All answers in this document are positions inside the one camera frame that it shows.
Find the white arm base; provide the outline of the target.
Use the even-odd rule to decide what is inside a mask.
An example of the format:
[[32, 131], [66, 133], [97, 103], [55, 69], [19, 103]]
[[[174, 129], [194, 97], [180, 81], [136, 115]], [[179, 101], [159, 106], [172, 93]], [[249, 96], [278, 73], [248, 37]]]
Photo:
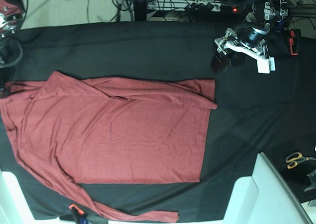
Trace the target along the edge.
[[59, 224], [59, 218], [35, 220], [26, 202], [16, 176], [0, 171], [1, 224]]
[[278, 170], [261, 152], [251, 176], [236, 180], [224, 224], [311, 224]]

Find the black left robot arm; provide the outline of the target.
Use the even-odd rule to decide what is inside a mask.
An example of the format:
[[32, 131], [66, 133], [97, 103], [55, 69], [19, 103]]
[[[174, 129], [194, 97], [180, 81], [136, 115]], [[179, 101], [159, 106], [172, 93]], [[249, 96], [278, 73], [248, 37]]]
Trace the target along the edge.
[[275, 71], [275, 59], [269, 55], [266, 37], [288, 16], [287, 0], [228, 0], [237, 7], [249, 7], [243, 22], [227, 28], [225, 35], [215, 39], [217, 47], [211, 68], [220, 73], [227, 66], [239, 67], [250, 57], [256, 61], [257, 71]]

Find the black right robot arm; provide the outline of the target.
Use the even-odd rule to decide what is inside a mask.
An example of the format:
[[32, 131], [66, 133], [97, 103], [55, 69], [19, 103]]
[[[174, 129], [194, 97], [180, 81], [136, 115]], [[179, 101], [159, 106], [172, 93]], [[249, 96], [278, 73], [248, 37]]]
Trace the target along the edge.
[[23, 0], [0, 0], [0, 97], [9, 94], [8, 82], [14, 67], [22, 60], [24, 50], [16, 37], [24, 23], [26, 9]]

